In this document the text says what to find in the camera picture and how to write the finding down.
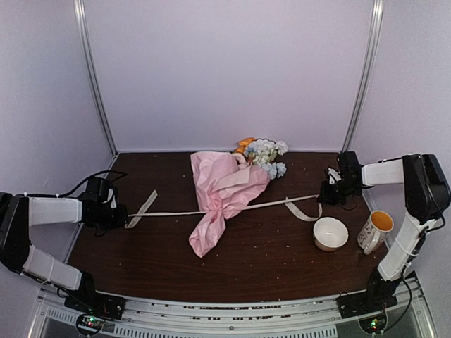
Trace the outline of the cream printed ribbon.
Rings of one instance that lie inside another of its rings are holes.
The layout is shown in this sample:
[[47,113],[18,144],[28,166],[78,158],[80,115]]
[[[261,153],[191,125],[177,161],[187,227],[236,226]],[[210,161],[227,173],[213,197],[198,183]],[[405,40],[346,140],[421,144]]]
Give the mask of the cream printed ribbon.
[[[270,201],[270,202],[265,202],[262,204],[254,204],[254,205],[248,205],[248,206],[244,206],[242,208],[237,208],[237,207],[220,207],[219,211],[223,212],[224,214],[226,213],[232,213],[232,212],[242,212],[242,211],[247,211],[247,210],[253,210],[253,209],[258,209],[258,208],[266,208],[266,207],[270,207],[270,206],[278,206],[278,205],[286,205],[288,203],[294,203],[294,202],[298,202],[298,201],[306,201],[306,200],[310,200],[310,199],[317,199],[319,197],[318,194],[314,194],[314,195],[309,195],[309,196],[301,196],[301,197],[295,197],[295,198],[285,198],[283,200],[279,200],[279,201]],[[310,222],[312,220],[317,220],[323,213],[323,206],[321,202],[318,202],[318,211],[319,211],[319,216],[317,218],[315,217],[310,217],[307,215],[303,215],[301,217],[301,220],[305,221],[305,222]],[[183,212],[152,212],[152,213],[135,213],[135,214],[131,214],[129,215],[129,217],[131,217],[131,220],[125,224],[124,228],[125,229],[132,229],[136,226],[136,224],[138,224],[138,222],[145,217],[172,217],[172,216],[182,216],[182,215],[204,215],[209,213],[209,211],[183,211]]]

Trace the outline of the blue hydrangea flower stem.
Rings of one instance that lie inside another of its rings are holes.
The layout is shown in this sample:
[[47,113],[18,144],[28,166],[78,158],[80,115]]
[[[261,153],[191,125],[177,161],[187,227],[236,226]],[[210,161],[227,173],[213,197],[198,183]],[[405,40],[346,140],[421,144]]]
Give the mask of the blue hydrangea flower stem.
[[271,180],[274,180],[276,178],[281,178],[287,172],[286,164],[284,164],[282,162],[263,163],[260,165],[260,168],[267,172],[267,174]]

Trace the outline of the white flower stem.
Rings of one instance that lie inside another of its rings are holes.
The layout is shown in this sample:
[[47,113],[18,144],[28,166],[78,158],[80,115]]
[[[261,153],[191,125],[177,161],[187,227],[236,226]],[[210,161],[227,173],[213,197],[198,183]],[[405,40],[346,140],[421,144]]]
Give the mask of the white flower stem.
[[244,157],[254,165],[272,163],[277,156],[288,152],[288,145],[284,141],[256,139],[245,147]]

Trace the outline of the orange flower stem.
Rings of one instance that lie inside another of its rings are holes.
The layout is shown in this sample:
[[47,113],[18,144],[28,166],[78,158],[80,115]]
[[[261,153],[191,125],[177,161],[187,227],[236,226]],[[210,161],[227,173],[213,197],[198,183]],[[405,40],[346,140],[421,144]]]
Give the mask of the orange flower stem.
[[237,147],[233,150],[234,154],[241,154],[243,155],[245,158],[248,157],[247,152],[246,152],[246,148],[255,140],[255,138],[253,137],[248,137],[245,139],[240,140],[237,143]]

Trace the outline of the pink wrapping paper sheet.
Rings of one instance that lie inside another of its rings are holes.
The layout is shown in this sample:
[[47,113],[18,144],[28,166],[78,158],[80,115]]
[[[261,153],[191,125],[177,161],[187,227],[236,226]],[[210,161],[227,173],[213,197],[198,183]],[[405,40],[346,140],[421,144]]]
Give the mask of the pink wrapping paper sheet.
[[209,211],[189,237],[192,250],[202,258],[219,242],[226,220],[241,213],[224,214],[219,208],[248,206],[266,190],[270,177],[256,165],[241,168],[236,157],[226,152],[196,152],[190,162],[199,210]]

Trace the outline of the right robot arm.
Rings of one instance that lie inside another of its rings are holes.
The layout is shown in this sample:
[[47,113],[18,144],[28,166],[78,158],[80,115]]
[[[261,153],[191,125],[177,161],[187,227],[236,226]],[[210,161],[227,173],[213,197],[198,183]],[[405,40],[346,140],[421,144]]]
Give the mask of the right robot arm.
[[409,264],[419,255],[429,233],[439,230],[450,206],[450,186],[433,154],[407,154],[398,158],[362,165],[354,151],[337,156],[338,168],[326,169],[317,201],[345,204],[349,196],[359,196],[377,185],[404,187],[405,214],[402,226],[384,259],[371,273],[362,306],[377,310],[392,296]]

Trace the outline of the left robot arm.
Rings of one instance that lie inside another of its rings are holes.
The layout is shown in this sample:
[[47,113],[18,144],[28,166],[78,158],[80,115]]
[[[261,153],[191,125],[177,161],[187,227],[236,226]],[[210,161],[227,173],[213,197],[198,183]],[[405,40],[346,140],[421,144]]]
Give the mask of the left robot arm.
[[1,264],[64,289],[85,312],[93,313],[101,307],[93,277],[38,249],[29,231],[35,225],[80,223],[108,232],[126,225],[127,208],[117,202],[118,189],[112,181],[94,175],[82,184],[85,190],[77,197],[1,193]]

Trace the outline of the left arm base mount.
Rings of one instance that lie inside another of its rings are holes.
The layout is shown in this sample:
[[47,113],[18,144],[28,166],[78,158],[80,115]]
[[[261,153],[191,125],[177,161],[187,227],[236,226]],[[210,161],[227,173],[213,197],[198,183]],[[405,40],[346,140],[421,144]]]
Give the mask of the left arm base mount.
[[86,300],[79,301],[68,296],[64,301],[64,306],[99,318],[120,320],[125,310],[125,299],[119,296],[98,294],[93,302],[88,303]]

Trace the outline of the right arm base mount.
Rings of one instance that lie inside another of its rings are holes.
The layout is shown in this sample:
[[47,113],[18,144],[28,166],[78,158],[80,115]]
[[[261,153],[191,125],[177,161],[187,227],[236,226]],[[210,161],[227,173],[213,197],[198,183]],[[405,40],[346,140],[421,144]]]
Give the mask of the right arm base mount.
[[379,297],[371,299],[367,292],[355,294],[343,294],[336,299],[341,318],[366,315],[368,313],[382,311],[398,304],[395,296]]

